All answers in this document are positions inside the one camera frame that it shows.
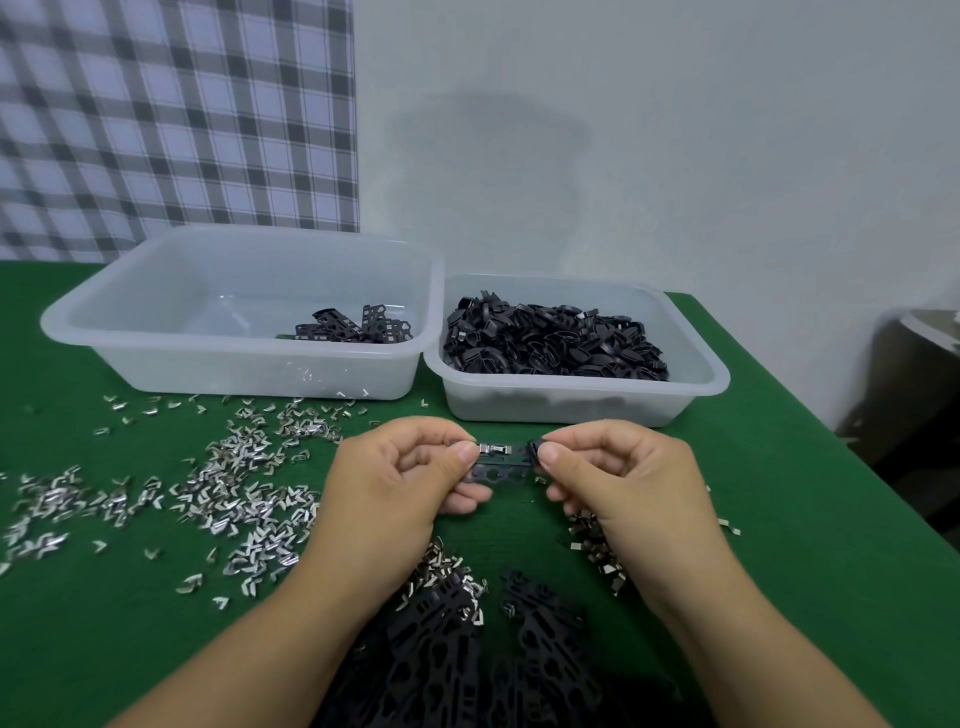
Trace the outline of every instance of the finger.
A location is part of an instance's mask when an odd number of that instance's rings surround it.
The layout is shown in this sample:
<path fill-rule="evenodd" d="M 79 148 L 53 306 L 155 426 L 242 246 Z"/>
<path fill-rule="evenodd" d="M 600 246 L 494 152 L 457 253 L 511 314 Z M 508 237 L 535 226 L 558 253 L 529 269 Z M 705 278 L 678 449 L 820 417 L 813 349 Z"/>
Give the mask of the finger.
<path fill-rule="evenodd" d="M 442 417 L 401 417 L 359 436 L 374 443 L 396 464 L 417 445 L 445 445 L 451 440 L 473 440 L 465 429 Z"/>
<path fill-rule="evenodd" d="M 453 492 L 461 496 L 468 497 L 470 500 L 476 500 L 478 503 L 486 503 L 493 497 L 492 488 L 480 483 L 459 482 L 453 486 Z"/>
<path fill-rule="evenodd" d="M 621 485 L 619 477 L 605 473 L 559 443 L 543 443 L 537 455 L 540 464 L 571 497 L 586 503 L 598 516 L 615 511 Z"/>
<path fill-rule="evenodd" d="M 476 443 L 459 442 L 447 448 L 444 454 L 434 457 L 411 481 L 415 486 L 412 492 L 431 516 L 437 513 L 444 498 L 463 479 L 479 455 L 480 448 Z"/>
<path fill-rule="evenodd" d="M 625 460 L 645 442 L 661 437 L 666 435 L 625 420 L 597 420 L 561 427 L 543 435 L 544 440 L 572 450 L 602 449 Z"/>
<path fill-rule="evenodd" d="M 446 445 L 417 445 L 415 448 L 400 455 L 396 461 L 396 469 L 401 473 L 413 470 L 417 465 L 429 465 L 433 458 L 446 452 Z"/>
<path fill-rule="evenodd" d="M 438 513 L 451 516 L 465 516 L 467 513 L 473 513 L 477 509 L 477 501 L 473 498 L 461 496 L 459 493 L 450 493 L 440 504 Z"/>
<path fill-rule="evenodd" d="M 553 501 L 555 501 L 555 502 L 560 502 L 561 500 L 566 500 L 566 499 L 569 498 L 569 497 L 570 497 L 570 493 L 568 493 L 566 490 L 564 490 L 564 488 L 563 488 L 562 486 L 557 485 L 556 483 L 553 483 L 553 484 L 547 486 L 547 489 L 546 489 L 546 499 L 547 499 L 547 500 L 553 500 Z"/>
<path fill-rule="evenodd" d="M 569 513 L 570 516 L 572 516 L 575 513 L 579 513 L 585 508 L 584 503 L 576 496 L 571 496 L 566 500 L 566 502 L 564 503 L 564 510 L 566 506 L 570 507 L 570 513 Z"/>
<path fill-rule="evenodd" d="M 600 470 L 606 471 L 612 475 L 622 476 L 626 471 L 629 470 L 627 467 L 627 460 L 624 460 L 619 455 L 614 455 L 612 452 L 608 452 L 604 449 L 581 449 L 574 450 L 574 452 L 584 458 L 593 467 L 599 468 Z"/>

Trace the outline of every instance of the green table cover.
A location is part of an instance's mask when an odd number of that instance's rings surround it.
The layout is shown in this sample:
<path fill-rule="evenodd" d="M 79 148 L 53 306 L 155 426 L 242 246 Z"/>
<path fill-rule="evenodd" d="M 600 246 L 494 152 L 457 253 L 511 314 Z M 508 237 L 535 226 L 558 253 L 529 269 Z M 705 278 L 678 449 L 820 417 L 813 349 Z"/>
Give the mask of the green table cover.
<path fill-rule="evenodd" d="M 180 460 L 203 457 L 208 442 L 225 437 L 225 421 L 239 406 L 200 397 L 209 408 L 204 415 L 182 406 L 122 426 L 126 413 L 112 411 L 103 395 L 119 395 L 139 413 L 148 394 L 132 390 L 92 350 L 54 343 L 38 325 L 47 305 L 96 270 L 0 264 L 4 528 L 16 518 L 21 473 L 57 474 L 77 464 L 86 484 L 98 488 L 126 475 L 137 484 L 151 475 L 178 482 L 189 470 Z M 742 529 L 729 538 L 744 566 L 894 724 L 960 725 L 960 558 L 696 300 L 672 298 L 730 368 L 732 383 L 723 395 L 694 401 L 665 431 L 693 446 L 718 513 Z M 422 366 L 408 397 L 370 403 L 369 415 L 344 430 L 411 414 L 450 417 L 441 381 Z M 522 442 L 548 429 L 466 425 L 485 442 Z M 112 426 L 112 434 L 95 437 L 101 426 Z M 273 481 L 322 484 L 335 447 L 309 447 L 309 461 L 284 465 Z M 0 725 L 101 725 L 253 606 L 240 595 L 239 579 L 204 563 L 224 537 L 176 520 L 147 509 L 125 529 L 97 519 L 52 525 L 44 530 L 70 532 L 63 548 L 17 562 L 0 579 Z M 510 648 L 505 620 L 497 618 L 498 577 L 520 569 L 587 605 L 605 665 L 669 677 L 708 721 L 669 636 L 636 592 L 612 597 L 581 553 L 558 545 L 565 522 L 540 489 L 500 487 L 476 514 L 439 519 L 437 530 L 494 586 L 485 597 L 489 649 Z M 94 539 L 108 549 L 94 555 Z M 143 549 L 157 547 L 163 554 L 148 561 Z M 197 571 L 207 574 L 204 586 L 176 594 Z M 232 597 L 225 611 L 217 611 L 215 595 Z"/>

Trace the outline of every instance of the plastic tub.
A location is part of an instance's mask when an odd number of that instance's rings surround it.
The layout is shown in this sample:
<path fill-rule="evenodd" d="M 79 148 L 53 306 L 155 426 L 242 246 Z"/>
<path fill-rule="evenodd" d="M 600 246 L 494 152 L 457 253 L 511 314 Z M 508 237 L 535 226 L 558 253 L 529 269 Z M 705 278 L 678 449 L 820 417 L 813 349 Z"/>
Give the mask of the plastic tub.
<path fill-rule="evenodd" d="M 579 423 L 616 418 L 661 427 L 693 398 L 720 394 L 730 384 L 727 367 L 677 306 L 654 288 L 573 277 L 451 276 L 444 285 L 444 316 L 463 296 L 478 296 L 481 290 L 512 304 L 568 303 L 584 310 L 599 308 L 601 315 L 632 316 L 643 322 L 647 338 L 663 350 L 671 380 L 467 374 L 441 359 L 444 333 L 423 358 L 443 378 L 446 401 L 462 420 Z"/>
<path fill-rule="evenodd" d="M 236 225 L 173 228 L 51 305 L 43 331 L 148 392 L 395 400 L 443 323 L 442 258 L 414 243 Z M 399 344 L 276 339 L 335 306 L 409 321 Z"/>

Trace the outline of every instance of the hand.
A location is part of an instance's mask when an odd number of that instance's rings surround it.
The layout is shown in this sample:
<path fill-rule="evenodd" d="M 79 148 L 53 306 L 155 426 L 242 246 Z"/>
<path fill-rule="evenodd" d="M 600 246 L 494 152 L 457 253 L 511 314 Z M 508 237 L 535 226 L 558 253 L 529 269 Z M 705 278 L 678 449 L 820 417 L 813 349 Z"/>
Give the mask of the hand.
<path fill-rule="evenodd" d="M 444 443 L 461 440 L 452 447 Z M 340 589 L 372 614 L 403 585 L 430 541 L 439 511 L 469 513 L 490 488 L 462 482 L 480 449 L 460 426 L 407 417 L 341 443 L 313 534 L 291 574 Z"/>
<path fill-rule="evenodd" d="M 547 497 L 571 515 L 585 504 L 654 611 L 691 587 L 738 570 L 693 450 L 619 420 L 544 435 Z"/>

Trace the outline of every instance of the plaid curtain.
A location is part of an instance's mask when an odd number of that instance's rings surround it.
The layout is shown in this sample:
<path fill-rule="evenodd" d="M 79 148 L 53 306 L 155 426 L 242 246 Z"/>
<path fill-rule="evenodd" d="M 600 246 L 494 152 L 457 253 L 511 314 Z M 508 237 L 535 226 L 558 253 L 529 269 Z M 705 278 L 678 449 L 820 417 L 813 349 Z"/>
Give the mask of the plaid curtain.
<path fill-rule="evenodd" d="M 348 0 L 0 0 L 0 259 L 357 230 Z"/>

